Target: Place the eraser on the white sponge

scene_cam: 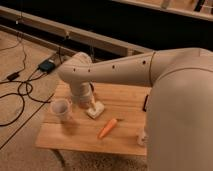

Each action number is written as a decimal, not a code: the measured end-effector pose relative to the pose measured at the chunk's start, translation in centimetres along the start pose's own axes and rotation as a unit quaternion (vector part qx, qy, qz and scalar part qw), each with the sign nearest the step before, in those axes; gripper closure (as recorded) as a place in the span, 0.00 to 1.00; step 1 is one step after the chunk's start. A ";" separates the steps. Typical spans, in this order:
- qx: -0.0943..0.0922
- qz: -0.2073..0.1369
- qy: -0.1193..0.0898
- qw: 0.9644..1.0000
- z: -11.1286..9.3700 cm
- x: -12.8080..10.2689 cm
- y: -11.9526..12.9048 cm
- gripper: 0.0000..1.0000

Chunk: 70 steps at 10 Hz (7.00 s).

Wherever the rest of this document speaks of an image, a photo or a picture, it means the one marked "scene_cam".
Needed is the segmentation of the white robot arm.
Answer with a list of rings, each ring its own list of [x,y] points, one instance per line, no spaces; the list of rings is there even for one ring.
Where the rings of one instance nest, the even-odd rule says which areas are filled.
[[[148,170],[213,171],[213,51],[170,49],[99,63],[79,52],[58,74],[76,103],[90,100],[92,82],[149,87]]]

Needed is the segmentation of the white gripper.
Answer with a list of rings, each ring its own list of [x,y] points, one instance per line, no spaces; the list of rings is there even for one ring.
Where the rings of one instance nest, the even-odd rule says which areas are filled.
[[[78,105],[81,108],[90,108],[92,106],[92,100],[94,87],[91,82],[82,83],[79,87],[78,93]]]

